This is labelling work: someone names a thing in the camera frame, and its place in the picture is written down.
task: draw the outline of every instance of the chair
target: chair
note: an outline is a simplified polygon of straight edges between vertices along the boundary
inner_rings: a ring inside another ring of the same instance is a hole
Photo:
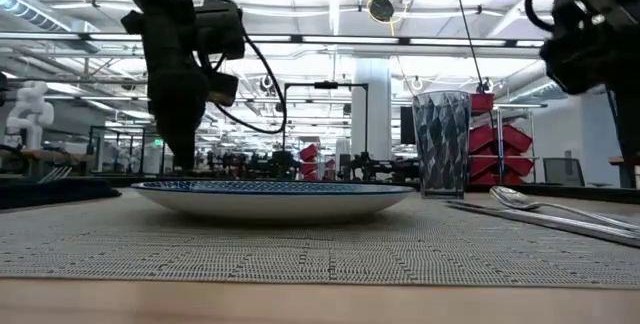
[[[547,184],[571,187],[585,186],[582,167],[578,159],[543,158],[542,163],[544,165],[544,180]]]

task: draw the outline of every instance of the white robot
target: white robot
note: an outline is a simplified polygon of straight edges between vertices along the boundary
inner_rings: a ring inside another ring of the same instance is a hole
[[[20,143],[13,142],[20,129],[27,129],[25,149],[40,149],[42,147],[42,127],[53,124],[53,105],[44,101],[44,94],[48,90],[45,82],[26,82],[24,88],[19,89],[17,101],[7,117],[7,142],[10,146]]]

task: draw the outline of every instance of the ceiling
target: ceiling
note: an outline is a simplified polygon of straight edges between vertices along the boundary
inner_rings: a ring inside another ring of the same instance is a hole
[[[68,24],[69,30],[124,33],[120,18],[136,9],[131,0],[25,0],[48,16]],[[523,0],[461,0],[463,19],[458,0],[392,0],[396,9],[393,31],[390,25],[377,23],[366,10],[368,0],[234,0],[244,10],[244,25],[251,35],[320,35],[366,37],[442,37],[467,38],[464,19],[468,21],[473,38],[520,39],[537,42],[544,33],[524,17]],[[552,0],[535,0],[535,8],[548,17]],[[42,31],[16,17],[15,13],[0,10],[2,31]],[[142,59],[141,44],[136,41],[93,41],[97,53],[87,54],[86,47],[57,45],[47,40],[0,39],[0,66],[3,71],[17,77],[76,79],[75,83],[57,85],[54,94],[80,91],[96,97],[144,97],[146,87],[138,85],[124,89],[118,83],[126,80],[144,81],[146,67]],[[395,100],[406,99],[411,90],[429,91],[460,89],[473,91],[477,84],[477,71],[471,52],[465,42],[459,47],[397,47],[371,45],[325,44],[260,44],[261,51],[280,82],[314,82],[335,79],[350,82],[355,62],[359,57],[387,57],[392,75],[392,95]],[[533,70],[537,61],[535,48],[523,50],[506,48],[478,48],[478,66],[483,77],[513,89],[526,89],[529,82],[515,80],[522,73]],[[543,70],[536,68],[539,75]],[[262,63],[247,51],[243,60],[225,62],[222,71],[239,76],[241,87],[238,98],[270,98],[260,89],[265,76]],[[530,76],[522,76],[529,81]],[[290,98],[349,100],[348,89],[319,91],[312,88],[292,88]],[[113,109],[145,112],[144,101],[92,100],[90,105],[101,107],[108,115]],[[238,142],[269,146],[266,138],[233,127],[215,108],[208,108],[203,122],[202,138],[218,141],[224,134],[234,132]],[[272,103],[240,103],[232,113],[252,123],[276,123],[278,112]],[[394,115],[399,117],[397,108]],[[292,136],[317,134],[331,145],[336,138],[348,137],[348,119],[344,119],[342,104],[292,104],[290,113],[295,130]],[[146,120],[143,114],[128,120]],[[312,126],[312,122],[331,124]],[[393,129],[399,138],[399,129]]]

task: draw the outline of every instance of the workstation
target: workstation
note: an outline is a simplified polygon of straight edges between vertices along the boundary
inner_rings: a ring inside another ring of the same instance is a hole
[[[0,317],[634,322],[639,1],[0,0]]]

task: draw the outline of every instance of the table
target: table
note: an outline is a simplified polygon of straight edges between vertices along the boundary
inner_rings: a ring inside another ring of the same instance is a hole
[[[636,156],[632,158],[631,164],[633,165],[633,172],[636,174],[634,177],[629,178],[629,173],[627,167],[624,166],[624,158],[622,157],[612,157],[609,158],[609,164],[613,166],[617,166],[620,172],[620,187],[628,188],[628,189],[636,189],[637,185],[637,174],[636,167],[640,166],[640,156]]]
[[[640,216],[638,205],[547,200]],[[636,323],[638,303],[630,290],[0,280],[3,324]]]

